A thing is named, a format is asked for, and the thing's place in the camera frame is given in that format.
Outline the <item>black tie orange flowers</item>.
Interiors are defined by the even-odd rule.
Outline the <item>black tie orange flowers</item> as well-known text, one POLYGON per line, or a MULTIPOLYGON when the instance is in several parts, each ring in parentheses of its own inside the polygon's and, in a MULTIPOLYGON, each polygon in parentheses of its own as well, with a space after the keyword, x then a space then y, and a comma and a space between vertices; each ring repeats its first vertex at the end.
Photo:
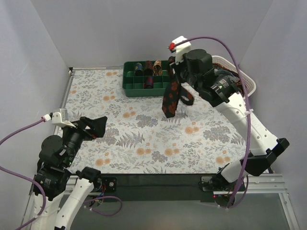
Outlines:
POLYGON ((162 110, 166 118, 172 118, 176 115, 179 100, 187 106, 192 106, 194 104, 194 97, 189 91, 181 86, 176 77, 173 68, 175 65, 175 57, 171 56, 168 59, 168 64, 170 83, 164 92, 162 110))

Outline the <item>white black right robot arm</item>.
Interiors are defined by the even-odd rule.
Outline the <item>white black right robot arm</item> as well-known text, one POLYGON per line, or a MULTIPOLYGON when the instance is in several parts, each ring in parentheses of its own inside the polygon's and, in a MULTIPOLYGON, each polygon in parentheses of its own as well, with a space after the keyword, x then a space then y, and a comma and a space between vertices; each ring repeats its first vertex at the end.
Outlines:
POLYGON ((259 176, 288 147, 286 138, 277 138, 247 109, 238 80, 233 72, 213 64, 203 49, 176 52, 174 73, 181 83, 188 83, 199 96, 220 112, 246 141, 248 156, 219 169, 205 185, 207 188, 230 189, 237 179, 259 176))

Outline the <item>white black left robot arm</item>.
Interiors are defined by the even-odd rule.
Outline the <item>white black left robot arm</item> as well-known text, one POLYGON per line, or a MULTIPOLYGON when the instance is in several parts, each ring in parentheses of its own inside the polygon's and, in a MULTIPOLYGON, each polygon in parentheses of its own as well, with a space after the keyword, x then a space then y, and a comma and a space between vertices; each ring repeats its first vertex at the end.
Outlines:
POLYGON ((59 204, 64 196, 71 176, 71 166, 84 141, 102 138, 106 130, 107 117, 90 119, 82 116, 70 122, 59 112, 54 112, 51 123, 62 128, 62 136, 52 135, 44 139, 39 153, 38 172, 35 181, 43 191, 34 188, 34 210, 36 221, 33 230, 68 230, 87 195, 102 186, 97 169, 85 167, 77 173, 75 188, 63 209, 59 204))

